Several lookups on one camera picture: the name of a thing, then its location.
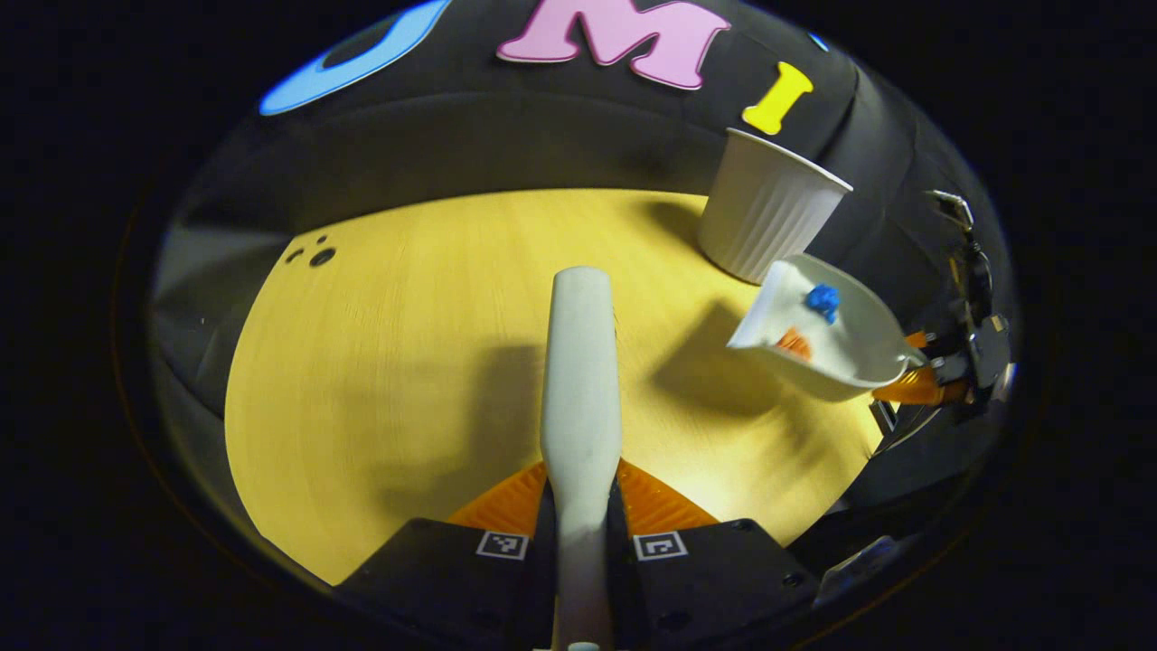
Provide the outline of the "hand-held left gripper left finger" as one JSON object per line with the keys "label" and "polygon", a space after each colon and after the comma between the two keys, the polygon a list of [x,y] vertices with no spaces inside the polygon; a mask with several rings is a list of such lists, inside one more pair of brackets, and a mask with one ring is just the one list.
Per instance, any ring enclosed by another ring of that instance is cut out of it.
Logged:
{"label": "hand-held left gripper left finger", "polygon": [[544,463],[445,520],[410,519],[334,593],[418,650],[550,650],[557,531]]}

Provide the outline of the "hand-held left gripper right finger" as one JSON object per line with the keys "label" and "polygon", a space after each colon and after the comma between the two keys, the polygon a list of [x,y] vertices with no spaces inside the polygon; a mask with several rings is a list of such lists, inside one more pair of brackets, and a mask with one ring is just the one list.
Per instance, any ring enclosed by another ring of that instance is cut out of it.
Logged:
{"label": "hand-held left gripper right finger", "polygon": [[753,519],[720,520],[633,463],[607,498],[616,650],[747,646],[801,617],[819,580]]}

